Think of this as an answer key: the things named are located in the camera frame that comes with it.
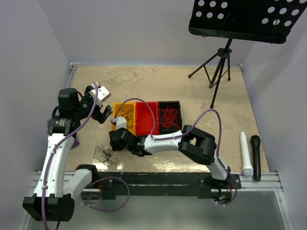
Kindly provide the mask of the yellow plastic bin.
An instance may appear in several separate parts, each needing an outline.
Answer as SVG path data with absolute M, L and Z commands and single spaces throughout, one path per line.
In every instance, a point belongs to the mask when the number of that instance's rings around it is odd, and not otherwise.
M 112 117 L 114 117 L 116 112 L 118 112 L 118 116 L 122 116 L 127 120 L 127 129 L 132 134 L 136 135 L 136 103 L 127 102 L 120 108 L 121 104 L 122 103 L 114 103 Z

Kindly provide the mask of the red plastic bin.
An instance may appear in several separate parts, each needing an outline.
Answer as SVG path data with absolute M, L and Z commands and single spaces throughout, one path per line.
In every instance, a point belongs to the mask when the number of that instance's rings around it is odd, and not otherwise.
M 159 135 L 158 102 L 147 102 L 155 117 L 155 129 L 153 135 Z M 150 110 L 143 102 L 136 102 L 136 135 L 149 135 L 153 128 L 153 118 Z

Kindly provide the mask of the black plastic bin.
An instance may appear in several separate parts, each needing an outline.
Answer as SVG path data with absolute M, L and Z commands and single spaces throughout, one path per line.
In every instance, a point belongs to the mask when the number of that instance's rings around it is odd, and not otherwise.
M 182 129 L 180 101 L 158 101 L 159 134 L 174 133 Z

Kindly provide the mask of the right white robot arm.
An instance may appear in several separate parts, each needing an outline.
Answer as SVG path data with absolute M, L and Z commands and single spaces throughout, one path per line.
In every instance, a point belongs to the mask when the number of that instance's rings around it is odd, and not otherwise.
M 206 165 L 214 179 L 214 184 L 225 188 L 231 178 L 228 166 L 219 157 L 221 140 L 191 125 L 182 130 L 164 135 L 135 136 L 126 128 L 109 132 L 110 145 L 113 151 L 127 150 L 131 154 L 144 157 L 164 151 L 179 151 L 193 162 Z

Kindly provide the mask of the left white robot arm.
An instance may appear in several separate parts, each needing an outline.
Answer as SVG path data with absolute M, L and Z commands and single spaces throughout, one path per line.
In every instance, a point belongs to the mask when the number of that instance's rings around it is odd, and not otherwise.
M 111 115 L 109 105 L 103 112 L 100 111 L 110 95 L 97 82 L 87 86 L 83 95 L 75 88 L 59 91 L 59 104 L 47 124 L 48 145 L 41 176 L 33 194 L 23 200 L 23 208 L 35 221 L 69 221 L 82 190 L 86 186 L 94 188 L 99 184 L 94 165 L 78 166 L 67 182 L 64 176 L 77 132 L 89 119 L 103 124 Z

